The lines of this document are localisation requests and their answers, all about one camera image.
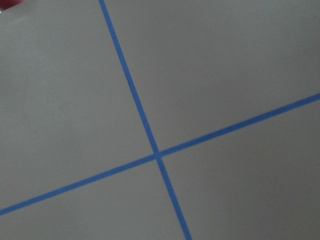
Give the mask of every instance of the blue tape line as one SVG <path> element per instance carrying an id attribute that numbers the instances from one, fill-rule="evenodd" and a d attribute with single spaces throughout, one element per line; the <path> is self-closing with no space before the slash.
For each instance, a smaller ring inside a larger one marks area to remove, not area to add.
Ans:
<path id="1" fill-rule="evenodd" d="M 176 153 L 176 152 L 185 150 L 185 149 L 187 149 L 187 148 L 193 147 L 193 146 L 198 145 L 198 144 L 200 144 L 200 143 L 203 143 L 203 142 L 212 140 L 212 139 L 217 138 L 217 137 L 222 136 L 222 135 L 226 135 L 226 134 L 228 134 L 228 133 L 231 133 L 231 132 L 234 132 L 234 131 L 236 131 L 236 130 L 239 130 L 239 129 L 248 127 L 248 126 L 250 126 L 250 125 L 252 125 L 252 124 L 255 124 L 255 123 L 261 122 L 261 121 L 263 121 L 263 120 L 266 120 L 266 119 L 275 117 L 275 116 L 277 116 L 277 115 L 283 114 L 283 113 L 285 113 L 285 112 L 288 112 L 288 111 L 291 111 L 291 110 L 294 110 L 294 109 L 303 107 L 304 105 L 308 105 L 308 104 L 311 104 L 311 103 L 316 102 L 316 101 L 319 101 L 319 100 L 320 100 L 320 93 L 318 93 L 318 94 L 316 94 L 316 95 L 313 95 L 313 96 L 310 96 L 310 97 L 307 97 L 307 98 L 304 98 L 304 99 L 302 99 L 302 100 L 296 101 L 296 102 L 294 102 L 294 103 L 285 105 L 285 106 L 283 106 L 283 107 L 277 108 L 277 109 L 275 109 L 275 110 L 269 111 L 269 112 L 267 112 L 267 113 L 261 114 L 261 115 L 259 115 L 259 116 L 250 118 L 250 119 L 248 119 L 248 120 L 239 122 L 239 123 L 237 123 L 237 124 L 231 125 L 231 126 L 229 126 L 229 127 L 223 128 L 223 129 L 221 129 L 221 130 L 214 131 L 214 132 L 209 133 L 209 134 L 207 134 L 207 135 L 204 135 L 204 136 L 195 138 L 195 139 L 193 139 L 193 140 L 187 141 L 187 142 L 182 143 L 182 144 L 179 144 L 179 145 L 177 145 L 177 146 L 168 148 L 168 149 L 166 149 L 166 150 L 161 151 L 158 156 L 155 156 L 155 155 L 146 156 L 146 157 L 141 158 L 141 159 L 138 159 L 138 160 L 136 160 L 136 161 L 133 161 L 133 162 L 127 163 L 127 164 L 125 164 L 125 165 L 116 167 L 116 168 L 114 168 L 114 169 L 105 171 L 105 172 L 100 173 L 100 174 L 98 174 L 98 175 L 95 175 L 95 176 L 86 178 L 86 179 L 84 179 L 84 180 L 81 180 L 81 181 L 72 183 L 72 184 L 70 184 L 70 185 L 64 186 L 64 187 L 59 188 L 59 189 L 57 189 L 57 190 L 50 191 L 50 192 L 45 193 L 45 194 L 43 194 L 43 195 L 36 196 L 36 197 L 31 198 L 31 199 L 29 199 L 29 200 L 23 201 L 23 202 L 21 202 L 21 203 L 18 203 L 18 204 L 9 206 L 9 207 L 4 208 L 4 209 L 1 209 L 1 210 L 0 210 L 0 216 L 1 216 L 1 215 L 8 214 L 8 213 L 13 212 L 13 211 L 16 211 L 16 210 L 18 210 L 18 209 L 22 209 L 22 208 L 24 208 L 24 207 L 33 205 L 33 204 L 35 204 L 35 203 L 44 201 L 44 200 L 46 200 L 46 199 L 55 197 L 55 196 L 57 196 L 57 195 L 66 193 L 66 192 L 71 191 L 71 190 L 73 190 L 73 189 L 80 188 L 80 187 L 82 187 L 82 186 L 84 186 L 84 185 L 87 185 L 87 184 L 90 184 L 90 183 L 99 181 L 99 180 L 101 180 L 101 179 L 105 179 L 105 178 L 107 178 L 107 177 L 110 177 L 110 176 L 112 176 L 112 175 L 121 173 L 121 172 L 123 172 L 123 171 L 132 169 L 132 168 L 137 167 L 137 166 L 139 166 L 139 165 L 142 165 L 142 164 L 148 163 L 148 162 L 150 162 L 150 161 L 153 161 L 153 160 L 155 160 L 156 158 L 157 158 L 157 163 L 158 163 L 158 165 L 159 165 L 159 168 L 160 168 L 160 171 L 161 171 L 161 174 L 162 174 L 163 178 L 164 178 L 164 179 L 167 179 L 167 178 L 166 178 L 166 175 L 168 175 L 168 174 L 166 173 L 167 171 L 163 172 L 163 170 L 162 170 L 163 167 L 161 166 L 162 164 L 159 164 L 159 160 L 158 160 L 159 156 L 167 156 L 167 155 L 170 155 L 170 154 L 173 154 L 173 153 Z M 170 189 L 173 189 L 173 188 L 172 188 L 172 185 L 171 185 L 171 183 L 170 183 L 170 180 L 169 180 L 169 181 L 164 180 L 164 181 L 167 182 L 167 183 L 166 183 L 166 187 L 167 187 L 168 191 L 171 191 Z M 175 195 L 172 195 L 172 193 L 170 194 L 170 197 L 171 197 L 172 202 L 174 202 L 175 199 L 177 199 L 177 198 L 175 197 Z"/>
<path id="2" fill-rule="evenodd" d="M 179 144 L 177 146 L 168 148 L 166 150 L 161 151 L 160 155 L 161 156 L 167 156 L 167 155 L 176 153 L 178 151 L 190 148 L 190 147 L 192 147 L 194 145 L 198 145 L 200 143 L 215 139 L 215 138 L 220 137 L 222 135 L 226 135 L 226 134 L 229 134 L 231 132 L 237 131 L 239 129 L 243 129 L 243 128 L 248 127 L 250 125 L 259 123 L 261 121 L 273 118 L 273 117 L 275 117 L 277 115 L 286 113 L 288 111 L 300 108 L 300 107 L 302 107 L 304 105 L 311 104 L 311 103 L 316 102 L 318 100 L 320 100 L 320 93 L 318 93 L 316 95 L 313 95 L 313 96 L 310 96 L 310 97 L 307 97 L 307 98 L 304 98 L 302 100 L 293 102 L 291 104 L 282 106 L 282 107 L 277 108 L 275 110 L 263 113 L 263 114 L 261 114 L 259 116 L 252 117 L 252 118 L 250 118 L 248 120 L 244 120 L 242 122 L 236 123 L 234 125 L 228 126 L 226 128 L 220 129 L 218 131 L 211 132 L 211 133 L 209 133 L 207 135 L 204 135 L 204 136 L 195 138 L 193 140 L 181 143 L 181 144 Z"/>
<path id="3" fill-rule="evenodd" d="M 143 157 L 143 158 L 138 159 L 136 161 L 132 161 L 132 162 L 124 164 L 122 166 L 118 166 L 118 167 L 113 168 L 111 170 L 102 172 L 102 173 L 100 173 L 98 175 L 94 175 L 94 176 L 88 177 L 86 179 L 77 181 L 77 182 L 72 183 L 70 185 L 67 185 L 67 186 L 58 188 L 56 190 L 47 192 L 47 193 L 42 194 L 40 196 L 36 196 L 36 197 L 31 198 L 29 200 L 20 202 L 18 204 L 15 204 L 15 205 L 12 205 L 12 206 L 9 206 L 7 208 L 4 208 L 4 209 L 0 210 L 0 216 L 8 214 L 8 213 L 13 212 L 13 211 L 16 211 L 18 209 L 25 208 L 25 207 L 33 205 L 33 204 L 36 204 L 38 202 L 53 198 L 53 197 L 58 196 L 60 194 L 64 194 L 66 192 L 69 192 L 71 190 L 83 187 L 83 186 L 91 184 L 93 182 L 105 179 L 105 178 L 110 177 L 112 175 L 121 173 L 123 171 L 129 170 L 129 169 L 132 169 L 132 168 L 135 168 L 135 167 L 137 167 L 139 165 L 148 163 L 148 162 L 153 161 L 153 160 L 155 160 L 155 156 L 154 155 L 146 156 L 146 157 Z"/>
<path id="4" fill-rule="evenodd" d="M 159 166 L 159 169 L 160 169 L 162 178 L 164 180 L 166 189 L 167 189 L 167 191 L 169 193 L 171 202 L 173 204 L 173 208 L 175 210 L 175 214 L 177 215 L 177 218 L 178 218 L 178 220 L 180 222 L 180 226 L 182 228 L 184 237 L 185 237 L 186 240 L 192 240 L 192 237 L 191 237 L 191 234 L 189 232 L 189 228 L 188 228 L 187 222 L 185 220 L 184 214 L 183 214 L 183 212 L 181 210 L 181 207 L 179 205 L 179 202 L 178 202 L 177 196 L 175 194 L 174 188 L 173 188 L 173 186 L 171 184 L 171 181 L 170 181 L 168 172 L 166 170 L 165 164 L 164 164 L 164 162 L 163 162 L 163 160 L 162 160 L 162 158 L 160 156 L 156 159 L 156 162 L 157 162 L 157 164 Z"/>
<path id="5" fill-rule="evenodd" d="M 125 78 L 126 78 L 126 80 L 128 82 L 132 97 L 134 99 L 136 108 L 137 108 L 137 110 L 139 112 L 139 115 L 140 115 L 144 130 L 145 130 L 146 135 L 147 135 L 147 137 L 149 139 L 149 142 L 150 142 L 150 145 L 151 145 L 151 148 L 153 150 L 154 155 L 158 156 L 159 155 L 159 149 L 158 149 L 155 137 L 154 137 L 154 135 L 152 133 L 152 130 L 150 128 L 147 116 L 145 114 L 145 111 L 143 109 L 142 103 L 140 101 L 137 89 L 136 89 L 134 81 L 133 81 L 133 79 L 131 77 L 131 74 L 130 74 L 126 59 L 125 59 L 125 56 L 124 56 L 124 54 L 122 52 L 122 49 L 121 49 L 121 46 L 120 46 L 116 31 L 114 29 L 114 26 L 112 24 L 109 12 L 107 10 L 106 3 L 105 3 L 104 0 L 99 0 L 99 3 L 100 3 L 100 6 L 101 6 L 101 9 L 102 9 L 106 24 L 107 24 L 107 26 L 109 28 L 109 32 L 110 32 L 110 35 L 111 35 L 111 38 L 112 38 L 116 53 L 117 53 L 117 55 L 119 57 L 119 60 L 120 60 L 120 63 L 121 63 Z M 171 198 L 174 210 L 175 210 L 177 218 L 178 218 L 178 220 L 180 222 L 180 226 L 182 228 L 184 236 L 185 236 L 186 240 L 192 240 L 190 232 L 189 232 L 189 229 L 188 229 L 188 226 L 187 226 L 187 223 L 186 223 L 186 220 L 185 220 L 184 215 L 182 213 L 182 210 L 180 208 L 180 205 L 179 205 L 178 199 L 176 197 L 176 194 L 174 192 L 174 189 L 172 187 L 172 184 L 170 182 L 166 167 L 165 167 L 165 165 L 164 165 L 164 163 L 163 163 L 163 161 L 162 161 L 160 156 L 157 158 L 157 164 L 158 164 L 159 169 L 161 171 L 162 178 L 163 178 L 165 186 L 166 186 L 166 188 L 168 190 L 169 196 Z"/>
<path id="6" fill-rule="evenodd" d="M 158 150 L 154 135 L 153 135 L 153 133 L 151 131 L 149 122 L 147 120 L 147 116 L 146 116 L 145 111 L 144 111 L 144 109 L 142 107 L 142 104 L 141 104 L 141 101 L 140 101 L 136 86 L 135 86 L 134 81 L 133 81 L 133 79 L 131 77 L 131 73 L 129 71 L 129 68 L 128 68 L 124 53 L 122 52 L 122 49 L 121 49 L 121 46 L 120 46 L 116 31 L 115 31 L 115 28 L 114 28 L 114 26 L 112 24 L 109 12 L 107 10 L 106 3 L 105 3 L 104 0 L 99 0 L 99 3 L 100 3 L 100 6 L 101 6 L 103 15 L 104 15 L 104 19 L 105 19 L 106 24 L 107 24 L 107 26 L 109 28 L 109 32 L 110 32 L 110 35 L 111 35 L 111 38 L 112 38 L 116 53 L 117 53 L 118 58 L 120 60 L 120 63 L 121 63 L 121 66 L 122 66 L 126 81 L 127 81 L 128 85 L 129 85 L 133 100 L 134 100 L 136 108 L 137 108 L 137 110 L 139 112 L 143 127 L 144 127 L 145 132 L 146 132 L 146 135 L 147 135 L 147 137 L 149 139 L 149 142 L 150 142 L 150 145 L 152 147 L 153 152 L 154 153 L 158 153 L 159 150 Z"/>

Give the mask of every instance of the red object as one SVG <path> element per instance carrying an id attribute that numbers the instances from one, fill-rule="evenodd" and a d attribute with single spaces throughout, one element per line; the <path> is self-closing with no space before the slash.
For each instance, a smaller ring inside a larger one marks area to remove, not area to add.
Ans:
<path id="1" fill-rule="evenodd" d="M 11 8 L 17 4 L 22 3 L 24 0 L 0 0 L 0 11 Z"/>

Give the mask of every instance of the blue line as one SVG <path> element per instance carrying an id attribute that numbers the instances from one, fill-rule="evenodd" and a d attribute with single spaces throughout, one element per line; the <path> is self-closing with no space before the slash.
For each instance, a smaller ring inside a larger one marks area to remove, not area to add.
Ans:
<path id="1" fill-rule="evenodd" d="M 179 205 L 178 199 L 176 197 L 176 194 L 174 192 L 174 189 L 172 187 L 172 184 L 170 182 L 166 167 L 165 167 L 165 165 L 164 165 L 164 163 L 163 163 L 163 161 L 161 159 L 161 156 L 159 155 L 159 149 L 158 149 L 155 137 L 154 137 L 154 135 L 152 133 L 152 130 L 150 128 L 147 116 L 145 114 L 145 111 L 143 109 L 142 103 L 140 101 L 137 89 L 136 89 L 134 81 L 133 81 L 133 79 L 131 77 L 131 74 L 130 74 L 126 59 L 125 59 L 125 56 L 124 56 L 124 54 L 122 52 L 122 49 L 121 49 L 121 46 L 120 46 L 116 31 L 114 29 L 114 26 L 112 24 L 109 12 L 107 10 L 106 3 L 105 3 L 104 0 L 99 0 L 99 3 L 100 3 L 100 6 L 101 6 L 101 9 L 102 9 L 106 24 L 107 24 L 107 26 L 109 28 L 109 32 L 110 32 L 110 35 L 111 35 L 111 38 L 112 38 L 116 53 L 117 53 L 117 55 L 119 57 L 121 65 L 122 65 L 122 69 L 123 69 L 125 78 L 126 78 L 126 80 L 128 82 L 128 85 L 129 85 L 131 94 L 133 96 L 136 108 L 137 108 L 137 110 L 139 112 L 142 124 L 144 126 L 144 130 L 145 130 L 146 135 L 147 135 L 147 137 L 149 139 L 149 142 L 150 142 L 150 145 L 151 145 L 151 148 L 153 150 L 154 155 L 158 156 L 157 157 L 157 164 L 158 164 L 159 169 L 161 171 L 163 181 L 164 181 L 165 186 L 166 186 L 166 188 L 168 190 L 168 193 L 169 193 L 169 196 L 171 198 L 171 201 L 172 201 L 174 210 L 176 212 L 177 218 L 178 218 L 178 220 L 180 222 L 183 234 L 184 234 L 186 240 L 192 240 L 190 232 L 189 232 L 189 229 L 188 229 L 188 226 L 187 226 L 187 223 L 186 223 L 186 220 L 185 220 L 184 215 L 182 213 L 182 210 L 180 208 L 180 205 Z"/>
<path id="2" fill-rule="evenodd" d="M 288 111 L 303 107 L 305 105 L 311 104 L 311 103 L 319 101 L 319 100 L 320 100 L 320 93 L 318 93 L 316 95 L 313 95 L 313 96 L 310 96 L 310 97 L 307 97 L 307 98 L 304 98 L 302 100 L 296 101 L 294 103 L 285 105 L 283 107 L 277 108 L 275 110 L 266 112 L 264 114 L 261 114 L 259 116 L 250 118 L 248 120 L 236 123 L 234 125 L 231 125 L 229 127 L 220 129 L 218 131 L 214 131 L 214 132 L 209 133 L 207 135 L 195 138 L 193 140 L 187 141 L 187 142 L 179 144 L 177 146 L 168 148 L 166 150 L 161 151 L 159 153 L 159 155 L 157 155 L 157 156 L 155 156 L 155 155 L 146 156 L 146 157 L 138 159 L 136 161 L 133 161 L 133 162 L 127 163 L 125 165 L 122 165 L 122 166 L 113 168 L 111 170 L 105 171 L 105 172 L 100 173 L 98 175 L 95 175 L 95 176 L 80 180 L 78 182 L 72 183 L 72 184 L 64 186 L 64 187 L 61 187 L 61 188 L 59 188 L 57 190 L 50 191 L 50 192 L 45 193 L 43 195 L 31 198 L 29 200 L 23 201 L 21 203 L 18 203 L 18 204 L 12 205 L 12 206 L 9 206 L 7 208 L 1 209 L 0 210 L 0 216 L 8 214 L 8 213 L 16 211 L 16 210 L 19 210 L 19 209 L 22 209 L 22 208 L 27 207 L 27 206 L 33 205 L 35 203 L 44 201 L 46 199 L 53 198 L 53 197 L 55 197 L 57 195 L 69 192 L 71 190 L 74 190 L 76 188 L 80 188 L 82 186 L 85 186 L 87 184 L 99 181 L 101 179 L 105 179 L 107 177 L 110 177 L 112 175 L 121 173 L 123 171 L 132 169 L 134 167 L 137 167 L 137 166 L 140 166 L 142 164 L 145 164 L 145 163 L 148 163 L 150 161 L 153 161 L 153 160 L 155 160 L 155 158 L 156 158 L 157 163 L 159 165 L 159 168 L 160 168 L 161 174 L 163 176 L 163 179 L 165 181 L 166 187 L 167 187 L 169 192 L 172 192 L 173 191 L 173 187 L 171 185 L 169 177 L 167 177 L 168 173 L 167 173 L 166 169 L 164 168 L 164 164 L 162 162 L 161 156 L 167 156 L 167 155 L 170 155 L 170 154 L 185 150 L 187 148 L 190 148 L 192 146 L 198 145 L 200 143 L 212 140 L 212 139 L 217 138 L 217 137 L 222 136 L 222 135 L 226 135 L 228 133 L 231 133 L 231 132 L 234 132 L 236 130 L 248 127 L 248 126 L 250 126 L 252 124 L 264 121 L 266 119 L 269 119 L 269 118 L 275 117 L 277 115 L 286 113 Z M 181 209 L 179 210 L 180 207 L 176 206 L 175 202 L 176 202 L 177 198 L 176 198 L 176 195 L 174 194 L 174 192 L 173 192 L 173 194 L 170 193 L 170 197 L 171 197 L 173 205 L 175 206 L 174 208 L 175 208 L 175 211 L 176 211 L 177 215 L 180 214 Z"/>
<path id="3" fill-rule="evenodd" d="M 173 188 L 173 186 L 171 184 L 171 181 L 170 181 L 168 172 L 166 170 L 165 164 L 164 164 L 164 162 L 163 162 L 163 160 L 162 160 L 162 158 L 160 156 L 156 159 L 156 162 L 157 162 L 157 164 L 159 166 L 159 169 L 160 169 L 162 178 L 164 180 L 166 189 L 167 189 L 167 191 L 169 193 L 169 196 L 171 198 L 171 202 L 173 204 L 173 208 L 174 208 L 175 213 L 177 215 L 177 218 L 178 218 L 178 220 L 180 222 L 184 237 L 185 237 L 186 240 L 192 240 L 192 237 L 191 237 L 191 234 L 189 232 L 189 228 L 188 228 L 187 222 L 185 220 L 184 214 L 183 214 L 183 212 L 181 210 L 181 207 L 179 205 L 179 202 L 178 202 L 177 196 L 175 194 L 174 188 Z"/>
<path id="4" fill-rule="evenodd" d="M 153 161 L 153 160 L 155 160 L 155 156 L 154 156 L 154 155 L 146 156 L 146 157 L 143 157 L 143 158 L 138 159 L 138 160 L 136 160 L 136 161 L 132 161 L 132 162 L 129 162 L 129 163 L 124 164 L 124 165 L 122 165 L 122 166 L 118 166 L 118 167 L 113 168 L 113 169 L 111 169 L 111 170 L 102 172 L 102 173 L 100 173 L 100 174 L 98 174 L 98 175 L 94 175 L 94 176 L 88 177 L 88 178 L 86 178 L 86 179 L 77 181 L 77 182 L 72 183 L 72 184 L 70 184 L 70 185 L 67 185 L 67 186 L 58 188 L 58 189 L 56 189 L 56 190 L 47 192 L 47 193 L 45 193 L 45 194 L 36 196 L 36 197 L 31 198 L 31 199 L 29 199 L 29 200 L 20 202 L 20 203 L 18 203 L 18 204 L 9 206 L 9 207 L 4 208 L 4 209 L 1 209 L 1 210 L 0 210 L 0 216 L 1 216 L 1 215 L 8 214 L 8 213 L 13 212 L 13 211 L 16 211 L 16 210 L 19 210 L 19 209 L 22 209 L 22 208 L 25 208 L 25 207 L 30 206 L 30 205 L 33 205 L 33 204 L 36 204 L 36 203 L 38 203 L 38 202 L 41 202 L 41 201 L 44 201 L 44 200 L 53 198 L 53 197 L 58 196 L 58 195 L 60 195 L 60 194 L 64 194 L 64 193 L 66 193 L 66 192 L 69 192 L 69 191 L 71 191 L 71 190 L 74 190 L 74 189 L 83 187 L 83 186 L 88 185 L 88 184 L 91 184 L 91 183 L 93 183 L 93 182 L 96 182 L 96 181 L 105 179 L 105 178 L 110 177 L 110 176 L 112 176 L 112 175 L 121 173 L 121 172 L 123 172 L 123 171 L 129 170 L 129 169 L 132 169 L 132 168 L 135 168 L 135 167 L 137 167 L 137 166 L 139 166 L 139 165 L 148 163 L 148 162 Z"/>
<path id="5" fill-rule="evenodd" d="M 282 106 L 282 107 L 277 108 L 275 110 L 263 113 L 263 114 L 261 114 L 259 116 L 252 117 L 252 118 L 250 118 L 248 120 L 241 121 L 239 123 L 236 123 L 234 125 L 228 126 L 226 128 L 223 128 L 223 129 L 220 129 L 218 131 L 211 132 L 211 133 L 209 133 L 207 135 L 204 135 L 204 136 L 195 138 L 193 140 L 181 143 L 179 145 L 173 146 L 171 148 L 168 148 L 166 150 L 161 151 L 159 154 L 161 156 L 167 156 L 167 155 L 176 153 L 178 151 L 190 148 L 190 147 L 192 147 L 194 145 L 198 145 L 200 143 L 203 143 L 203 142 L 218 138 L 218 137 L 220 137 L 222 135 L 226 135 L 226 134 L 229 134 L 231 132 L 237 131 L 239 129 L 243 129 L 243 128 L 248 127 L 250 125 L 253 125 L 253 124 L 259 123 L 261 121 L 273 118 L 273 117 L 275 117 L 277 115 L 284 114 L 284 113 L 286 113 L 288 111 L 300 108 L 300 107 L 302 107 L 304 105 L 311 104 L 311 103 L 319 101 L 319 100 L 320 100 L 320 93 L 318 93 L 316 95 L 313 95 L 313 96 L 310 96 L 310 97 L 307 97 L 307 98 L 304 98 L 302 100 L 293 102 L 291 104 Z"/>
<path id="6" fill-rule="evenodd" d="M 122 66 L 126 81 L 127 81 L 128 85 L 129 85 L 133 100 L 135 102 L 136 108 L 137 108 L 137 110 L 139 112 L 142 124 L 144 126 L 146 135 L 147 135 L 147 137 L 149 139 L 149 142 L 150 142 L 150 145 L 152 147 L 153 152 L 154 153 L 158 153 L 159 150 L 158 150 L 154 135 L 153 135 L 153 133 L 151 131 L 149 122 L 147 120 L 147 116 L 146 116 L 145 111 L 144 111 L 144 109 L 142 107 L 142 104 L 141 104 L 141 101 L 140 101 L 136 86 L 135 86 L 134 81 L 133 81 L 133 79 L 131 77 L 131 74 L 130 74 L 130 71 L 129 71 L 125 56 L 124 56 L 124 53 L 122 52 L 122 49 L 121 49 L 121 46 L 120 46 L 116 31 L 115 31 L 115 28 L 114 28 L 114 26 L 112 24 L 109 12 L 107 10 L 106 3 L 105 3 L 104 0 L 99 0 L 99 3 L 100 3 L 100 6 L 101 6 L 103 15 L 104 15 L 104 19 L 105 19 L 106 24 L 107 24 L 107 26 L 109 28 L 109 32 L 110 32 L 110 35 L 111 35 L 111 38 L 112 38 L 116 53 L 117 53 L 117 55 L 119 57 L 119 60 L 120 60 L 120 63 L 121 63 L 121 66 Z"/>

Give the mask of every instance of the blue tape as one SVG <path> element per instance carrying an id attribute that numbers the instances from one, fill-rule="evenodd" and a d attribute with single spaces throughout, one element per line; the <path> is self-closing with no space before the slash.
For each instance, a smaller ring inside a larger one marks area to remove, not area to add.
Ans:
<path id="1" fill-rule="evenodd" d="M 302 107 L 304 105 L 311 104 L 311 103 L 316 102 L 318 100 L 320 100 L 320 93 L 318 93 L 316 95 L 313 95 L 313 96 L 310 96 L 310 97 L 307 97 L 307 98 L 304 98 L 302 100 L 293 102 L 291 104 L 279 107 L 279 108 L 277 108 L 275 110 L 263 113 L 263 114 L 261 114 L 259 116 L 252 117 L 252 118 L 250 118 L 248 120 L 241 121 L 239 123 L 236 123 L 234 125 L 228 126 L 226 128 L 223 128 L 223 129 L 220 129 L 218 131 L 211 132 L 211 133 L 209 133 L 207 135 L 204 135 L 204 136 L 195 138 L 193 140 L 181 143 L 179 145 L 173 146 L 171 148 L 168 148 L 166 150 L 161 151 L 160 155 L 161 156 L 167 156 L 167 155 L 179 152 L 181 150 L 185 150 L 185 149 L 190 148 L 192 146 L 195 146 L 195 145 L 201 144 L 203 142 L 218 138 L 218 137 L 220 137 L 222 135 L 226 135 L 226 134 L 232 133 L 232 132 L 237 131 L 239 129 L 243 129 L 243 128 L 248 127 L 250 125 L 253 125 L 253 124 L 259 123 L 261 121 L 273 118 L 273 117 L 275 117 L 277 115 L 280 115 L 280 114 L 286 113 L 288 111 L 300 108 L 300 107 Z"/>
<path id="2" fill-rule="evenodd" d="M 179 220 L 179 223 L 180 223 L 180 226 L 182 228 L 184 237 L 185 237 L 186 240 L 192 240 L 192 237 L 191 237 L 187 222 L 185 220 L 184 214 L 183 214 L 183 212 L 181 210 L 181 207 L 179 205 L 179 202 L 178 202 L 177 196 L 175 194 L 174 188 L 173 188 L 173 186 L 171 184 L 171 181 L 170 181 L 168 172 L 166 170 L 165 164 L 164 164 L 164 162 L 163 162 L 161 157 L 158 157 L 156 159 L 156 162 L 157 162 L 157 164 L 159 166 L 163 181 L 164 181 L 166 189 L 167 189 L 167 191 L 169 193 L 169 196 L 170 196 L 171 202 L 173 204 L 173 208 L 174 208 L 175 214 L 176 214 L 176 216 L 177 216 L 177 218 Z"/>
<path id="3" fill-rule="evenodd" d="M 104 15 L 104 19 L 105 19 L 106 24 L 107 24 L 107 26 L 109 28 L 109 32 L 110 32 L 110 35 L 111 35 L 111 38 L 112 38 L 116 53 L 117 53 L 118 58 L 120 60 L 120 63 L 121 63 L 121 66 L 122 66 L 126 81 L 127 81 L 128 85 L 129 85 L 133 100 L 134 100 L 136 108 L 137 108 L 137 110 L 139 112 L 143 127 L 144 127 L 145 132 L 146 132 L 146 135 L 147 135 L 147 137 L 149 139 L 149 142 L 150 142 L 150 145 L 152 147 L 153 152 L 154 153 L 158 153 L 159 150 L 158 150 L 154 135 L 153 135 L 153 133 L 151 131 L 149 122 L 147 120 L 147 116 L 146 116 L 145 111 L 144 111 L 144 109 L 142 107 L 142 104 L 141 104 L 141 101 L 140 101 L 136 86 L 135 86 L 134 81 L 133 81 L 133 79 L 131 77 L 131 73 L 129 71 L 129 68 L 128 68 L 124 53 L 122 52 L 122 49 L 121 49 L 121 46 L 120 46 L 116 31 L 115 31 L 115 28 L 114 28 L 114 26 L 112 24 L 109 12 L 107 10 L 106 3 L 105 3 L 104 0 L 99 0 L 99 3 L 100 3 L 100 6 L 101 6 L 103 15 Z"/>
<path id="4" fill-rule="evenodd" d="M 8 213 L 16 211 L 16 210 L 19 210 L 19 209 L 22 209 L 22 208 L 25 208 L 25 207 L 33 205 L 33 204 L 36 204 L 38 202 L 42 202 L 44 200 L 53 198 L 55 196 L 64 194 L 66 192 L 69 192 L 71 190 L 83 187 L 83 186 L 91 184 L 93 182 L 105 179 L 105 178 L 110 177 L 112 175 L 121 173 L 123 171 L 129 170 L 129 169 L 132 169 L 132 168 L 135 168 L 137 166 L 140 166 L 142 164 L 148 163 L 148 162 L 153 161 L 153 160 L 155 160 L 155 156 L 154 155 L 146 156 L 146 157 L 143 157 L 143 158 L 138 159 L 136 161 L 132 161 L 132 162 L 124 164 L 122 166 L 118 166 L 118 167 L 113 168 L 111 170 L 102 172 L 102 173 L 100 173 L 98 175 L 94 175 L 94 176 L 88 177 L 86 179 L 77 181 L 77 182 L 72 183 L 70 185 L 67 185 L 67 186 L 58 188 L 56 190 L 47 192 L 45 194 L 36 196 L 36 197 L 31 198 L 29 200 L 20 202 L 18 204 L 15 204 L 15 205 L 12 205 L 12 206 L 9 206 L 7 208 L 4 208 L 4 209 L 0 210 L 0 216 L 8 214 Z"/>
<path id="5" fill-rule="evenodd" d="M 112 21 L 111 21 L 111 18 L 110 18 L 106 3 L 105 3 L 104 0 L 99 0 L 99 3 L 100 3 L 100 6 L 101 6 L 101 9 L 102 9 L 106 24 L 107 24 L 107 26 L 109 28 L 109 32 L 110 32 L 110 35 L 111 35 L 111 38 L 112 38 L 116 53 L 117 53 L 117 55 L 119 57 L 119 60 L 120 60 L 120 63 L 121 63 L 125 78 L 126 78 L 126 80 L 128 82 L 132 97 L 134 99 L 136 108 L 137 108 L 137 110 L 139 112 L 139 115 L 140 115 L 144 130 L 145 130 L 146 135 L 147 135 L 147 137 L 149 139 L 149 142 L 150 142 L 150 145 L 151 145 L 151 148 L 153 150 L 154 155 L 158 156 L 159 155 L 159 149 L 158 149 L 155 137 L 154 137 L 154 135 L 152 133 L 152 130 L 150 128 L 147 116 L 145 114 L 145 111 L 143 109 L 142 103 L 140 101 L 137 89 L 136 89 L 134 81 L 133 81 L 133 79 L 131 77 L 131 74 L 130 74 L 126 59 L 125 59 L 125 56 L 124 56 L 124 54 L 122 52 L 122 49 L 121 49 L 121 46 L 120 46 L 116 31 L 114 29 L 114 26 L 112 24 Z M 158 156 L 157 164 L 158 164 L 159 169 L 161 171 L 163 181 L 164 181 L 165 186 L 166 186 L 166 188 L 168 190 L 169 196 L 171 198 L 171 201 L 172 201 L 174 210 L 176 212 L 177 218 L 178 218 L 178 220 L 180 222 L 180 226 L 182 228 L 182 231 L 183 231 L 183 234 L 185 236 L 185 239 L 186 240 L 192 240 L 190 232 L 189 232 L 189 229 L 188 229 L 188 226 L 187 226 L 187 223 L 186 223 L 186 220 L 185 220 L 184 215 L 182 213 L 182 210 L 180 208 L 178 199 L 177 199 L 176 194 L 174 192 L 174 189 L 172 187 L 171 181 L 169 179 L 166 167 L 165 167 L 165 165 L 164 165 L 164 163 L 163 163 L 163 161 L 161 159 L 161 156 Z"/>

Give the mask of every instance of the gray surface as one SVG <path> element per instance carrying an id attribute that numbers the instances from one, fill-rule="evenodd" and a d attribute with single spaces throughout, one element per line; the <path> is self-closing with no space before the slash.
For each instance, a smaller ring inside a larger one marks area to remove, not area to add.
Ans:
<path id="1" fill-rule="evenodd" d="M 320 237 L 320 103 L 164 158 L 193 239 Z"/>
<path id="2" fill-rule="evenodd" d="M 320 92 L 319 1 L 108 0 L 161 149 Z M 98 1 L 0 14 L 0 210 L 151 154 Z M 194 240 L 320 238 L 320 103 L 165 157 Z M 0 216 L 0 239 L 184 239 L 156 163 Z"/>
<path id="3" fill-rule="evenodd" d="M 0 217 L 3 240 L 183 240 L 155 162 Z"/>
<path id="4" fill-rule="evenodd" d="M 152 153 L 97 1 L 0 15 L 0 209 Z"/>
<path id="5" fill-rule="evenodd" d="M 316 94 L 320 1 L 106 1 L 161 149 Z"/>

